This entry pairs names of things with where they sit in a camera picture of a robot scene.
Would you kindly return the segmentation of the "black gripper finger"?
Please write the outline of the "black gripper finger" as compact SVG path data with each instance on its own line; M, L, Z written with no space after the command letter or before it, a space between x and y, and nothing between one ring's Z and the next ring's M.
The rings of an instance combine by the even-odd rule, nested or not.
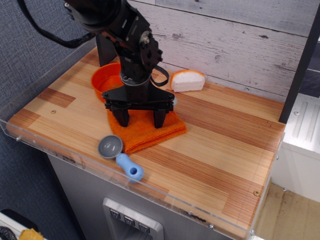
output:
M156 129L159 129L163 126L166 114L167 112L165 109L158 109L153 111L154 127Z
M128 109L114 109L111 112L122 127L128 126L130 119Z

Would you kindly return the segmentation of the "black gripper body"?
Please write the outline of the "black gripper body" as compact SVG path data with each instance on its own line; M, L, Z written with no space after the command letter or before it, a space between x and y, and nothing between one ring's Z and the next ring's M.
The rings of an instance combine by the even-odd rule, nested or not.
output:
M151 80L142 84L132 84L130 81L105 83L101 97L105 108L111 112L127 112L129 110L164 111L174 110L174 94L155 86Z

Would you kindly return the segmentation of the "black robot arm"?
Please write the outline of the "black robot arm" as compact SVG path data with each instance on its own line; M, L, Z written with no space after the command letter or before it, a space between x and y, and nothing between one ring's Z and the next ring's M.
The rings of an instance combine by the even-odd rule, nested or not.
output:
M148 21L126 0L68 0L66 8L81 28L112 41L119 57L123 85L102 93L106 109L123 127L129 124L129 110L153 111L154 126L161 128L175 96L160 89L166 80L152 78L153 70L169 74L158 65L163 52Z

